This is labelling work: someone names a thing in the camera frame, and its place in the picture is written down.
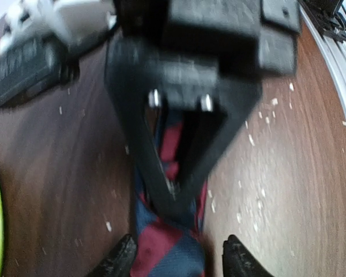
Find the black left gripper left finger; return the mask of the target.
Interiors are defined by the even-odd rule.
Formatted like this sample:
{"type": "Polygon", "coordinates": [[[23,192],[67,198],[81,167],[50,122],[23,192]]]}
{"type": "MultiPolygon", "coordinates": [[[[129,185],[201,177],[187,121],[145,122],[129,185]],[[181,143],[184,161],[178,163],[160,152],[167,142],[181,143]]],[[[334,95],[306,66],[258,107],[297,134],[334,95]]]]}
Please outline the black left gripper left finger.
{"type": "Polygon", "coordinates": [[[131,234],[126,234],[88,276],[130,276],[136,255],[137,243],[131,234]]]}

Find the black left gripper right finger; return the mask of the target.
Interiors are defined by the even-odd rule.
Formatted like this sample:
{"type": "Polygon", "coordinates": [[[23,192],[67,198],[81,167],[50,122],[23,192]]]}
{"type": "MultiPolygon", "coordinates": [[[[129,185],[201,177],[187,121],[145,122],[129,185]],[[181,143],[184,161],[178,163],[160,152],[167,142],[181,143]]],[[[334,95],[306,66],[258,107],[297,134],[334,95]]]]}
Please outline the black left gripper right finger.
{"type": "Polygon", "coordinates": [[[273,277],[234,234],[223,242],[222,263],[224,277],[273,277]]]}

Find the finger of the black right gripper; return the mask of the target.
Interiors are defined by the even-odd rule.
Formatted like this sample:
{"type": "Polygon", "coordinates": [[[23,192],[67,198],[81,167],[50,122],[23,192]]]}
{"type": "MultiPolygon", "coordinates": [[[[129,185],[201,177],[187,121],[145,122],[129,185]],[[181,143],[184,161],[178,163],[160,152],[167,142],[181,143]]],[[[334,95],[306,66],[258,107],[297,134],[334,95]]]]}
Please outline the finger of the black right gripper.
{"type": "Polygon", "coordinates": [[[208,174],[231,144],[262,95],[261,82],[249,78],[206,78],[166,88],[171,115],[182,115],[182,131],[173,146],[178,174],[161,196],[161,214],[185,213],[208,174]]]}
{"type": "Polygon", "coordinates": [[[163,85],[155,54],[142,38],[113,39],[107,48],[105,83],[150,198],[160,215],[171,217],[175,200],[145,118],[149,93],[163,85]]]}

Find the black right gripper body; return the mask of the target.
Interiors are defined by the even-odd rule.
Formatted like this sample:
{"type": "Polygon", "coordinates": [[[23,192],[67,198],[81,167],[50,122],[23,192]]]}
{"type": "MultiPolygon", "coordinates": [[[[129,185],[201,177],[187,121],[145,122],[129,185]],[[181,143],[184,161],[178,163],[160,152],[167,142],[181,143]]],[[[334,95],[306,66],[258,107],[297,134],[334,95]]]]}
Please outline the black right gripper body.
{"type": "Polygon", "coordinates": [[[261,81],[296,71],[296,1],[116,1],[112,101],[253,104],[261,81]]]}

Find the red navy striped tie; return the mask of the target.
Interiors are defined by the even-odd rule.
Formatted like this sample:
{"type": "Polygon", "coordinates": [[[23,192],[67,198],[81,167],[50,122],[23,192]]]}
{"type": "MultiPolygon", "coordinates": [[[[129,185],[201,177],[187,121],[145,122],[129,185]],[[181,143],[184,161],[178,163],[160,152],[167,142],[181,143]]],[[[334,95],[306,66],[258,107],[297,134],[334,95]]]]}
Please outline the red navy striped tie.
{"type": "MultiPolygon", "coordinates": [[[[159,116],[155,143],[170,180],[179,170],[183,114],[170,111],[159,116]]],[[[130,276],[205,276],[205,253],[200,243],[205,214],[206,187],[188,211],[176,219],[163,219],[153,210],[140,172],[135,173],[137,255],[130,276]]]]}

